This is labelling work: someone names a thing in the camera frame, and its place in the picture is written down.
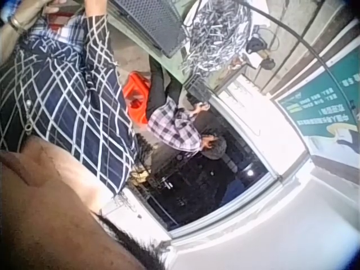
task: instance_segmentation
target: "poster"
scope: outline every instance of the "poster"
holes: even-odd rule
[[[359,57],[356,47],[330,67],[341,89],[324,71],[278,100],[302,134],[314,163],[355,182],[360,161]]]

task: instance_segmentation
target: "plaid shirt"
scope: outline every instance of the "plaid shirt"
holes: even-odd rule
[[[118,194],[137,153],[118,78],[107,16],[79,13],[57,33],[40,18],[1,67],[1,149],[19,152],[37,135]]]
[[[194,127],[196,115],[184,108],[178,108],[175,101],[167,98],[166,104],[155,110],[147,128],[158,139],[180,151],[198,152],[201,150],[201,136]]]

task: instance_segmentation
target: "person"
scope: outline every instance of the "person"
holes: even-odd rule
[[[92,214],[55,161],[1,152],[0,170],[2,269],[165,269],[157,250]]]
[[[197,103],[192,111],[179,108],[182,85],[169,74],[170,83],[164,90],[161,65],[149,56],[151,86],[147,100],[147,128],[156,138],[179,151],[201,153],[210,159],[220,159],[226,150],[223,137],[200,134],[194,120],[202,111],[208,111],[207,103]]]
[[[0,29],[2,265],[163,270],[153,247],[98,214],[103,195],[122,187],[137,148],[107,0],[85,0],[85,13],[53,33],[40,16],[59,3],[22,0]]]
[[[98,213],[124,187],[138,151],[107,0],[85,0],[85,11],[57,32],[42,13],[66,0],[15,2],[1,27],[0,148],[31,154],[43,167],[54,160],[63,181]]]

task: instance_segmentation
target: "dark hair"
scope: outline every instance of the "dark hair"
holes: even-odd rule
[[[212,148],[204,148],[201,153],[208,159],[220,159],[226,151],[226,140],[224,137],[219,136],[216,141],[211,142]]]
[[[165,270],[164,262],[159,252],[151,246],[145,246],[136,241],[127,233],[119,230],[107,218],[97,215],[97,218],[110,230],[112,237],[123,248],[130,252],[148,270]]]

